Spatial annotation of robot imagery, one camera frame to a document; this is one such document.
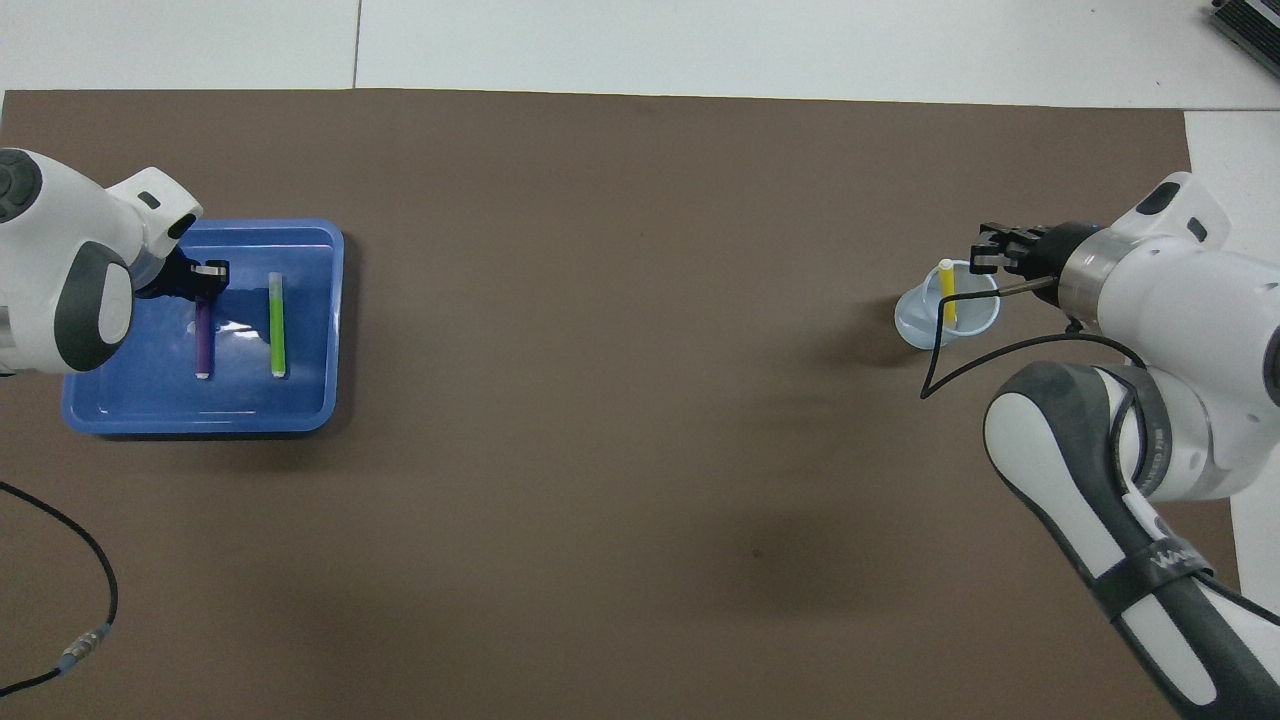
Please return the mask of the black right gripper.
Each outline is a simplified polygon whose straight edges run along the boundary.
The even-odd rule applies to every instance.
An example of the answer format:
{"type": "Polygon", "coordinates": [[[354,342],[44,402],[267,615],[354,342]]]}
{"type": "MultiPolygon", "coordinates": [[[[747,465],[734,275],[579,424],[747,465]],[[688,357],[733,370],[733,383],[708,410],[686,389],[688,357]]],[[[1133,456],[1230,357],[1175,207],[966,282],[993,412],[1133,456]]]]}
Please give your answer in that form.
{"type": "Polygon", "coordinates": [[[1057,281],[1070,256],[1085,240],[1102,229],[1100,224],[1085,222],[1029,227],[982,223],[979,240],[970,247],[970,273],[993,275],[1004,270],[1028,277],[1029,281],[1057,281]]]}

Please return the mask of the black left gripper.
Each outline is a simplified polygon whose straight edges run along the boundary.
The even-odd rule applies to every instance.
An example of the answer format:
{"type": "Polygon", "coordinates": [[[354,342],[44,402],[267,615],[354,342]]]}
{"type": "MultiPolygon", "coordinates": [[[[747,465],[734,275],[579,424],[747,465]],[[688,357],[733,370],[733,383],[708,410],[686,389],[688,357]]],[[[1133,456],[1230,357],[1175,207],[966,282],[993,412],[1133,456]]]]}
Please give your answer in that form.
{"type": "Polygon", "coordinates": [[[187,301],[215,301],[230,283],[228,260],[196,263],[182,249],[174,249],[156,274],[133,290],[138,300],[178,297],[187,301]]]}

